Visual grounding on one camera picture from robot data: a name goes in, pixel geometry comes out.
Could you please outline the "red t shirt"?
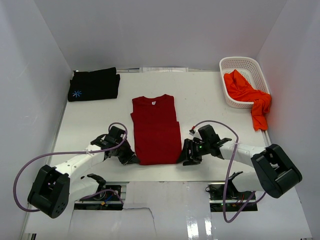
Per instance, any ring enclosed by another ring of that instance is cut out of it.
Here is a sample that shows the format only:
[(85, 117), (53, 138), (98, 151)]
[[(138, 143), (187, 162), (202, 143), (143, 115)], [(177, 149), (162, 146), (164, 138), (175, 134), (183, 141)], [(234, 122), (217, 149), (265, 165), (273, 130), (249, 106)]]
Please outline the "red t shirt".
[(164, 94), (155, 98), (132, 99), (134, 148), (140, 164), (176, 164), (182, 151), (180, 123), (175, 99)]

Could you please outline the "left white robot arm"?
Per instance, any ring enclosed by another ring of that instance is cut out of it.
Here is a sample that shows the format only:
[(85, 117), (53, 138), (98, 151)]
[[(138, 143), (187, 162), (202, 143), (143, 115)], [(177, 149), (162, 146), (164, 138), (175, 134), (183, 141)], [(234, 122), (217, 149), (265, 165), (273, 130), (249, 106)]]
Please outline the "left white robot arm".
[(103, 198), (108, 191), (106, 180), (94, 173), (86, 175), (89, 169), (111, 157), (116, 157), (122, 165), (139, 163), (127, 140), (127, 128), (117, 126), (118, 123), (112, 123), (108, 133), (92, 140), (85, 150), (72, 152), (71, 159), (41, 167), (27, 197), (28, 203), (55, 219), (69, 202)]

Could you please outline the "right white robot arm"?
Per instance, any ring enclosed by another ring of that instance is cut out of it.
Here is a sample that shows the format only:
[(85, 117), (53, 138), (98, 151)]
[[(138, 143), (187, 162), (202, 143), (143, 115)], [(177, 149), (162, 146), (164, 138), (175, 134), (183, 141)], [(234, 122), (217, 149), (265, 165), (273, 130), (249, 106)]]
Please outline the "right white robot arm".
[(229, 163), (239, 162), (250, 166), (253, 172), (227, 170), (226, 195), (236, 200), (244, 192), (264, 191), (278, 199), (303, 179), (301, 172), (278, 144), (266, 147), (238, 143), (231, 138), (220, 138), (207, 124), (198, 129), (199, 137), (186, 138), (177, 160), (185, 166), (198, 165), (203, 156), (211, 155)]

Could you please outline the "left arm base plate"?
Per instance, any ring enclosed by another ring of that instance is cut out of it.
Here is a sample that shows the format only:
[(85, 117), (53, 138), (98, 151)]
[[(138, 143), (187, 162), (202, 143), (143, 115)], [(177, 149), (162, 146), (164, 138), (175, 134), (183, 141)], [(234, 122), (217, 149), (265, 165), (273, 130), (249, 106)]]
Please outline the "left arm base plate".
[[(105, 189), (113, 190), (124, 202), (126, 198), (126, 185), (106, 185)], [(74, 203), (74, 210), (92, 211), (121, 211), (123, 204), (113, 191), (106, 191), (100, 195), (78, 200)]]

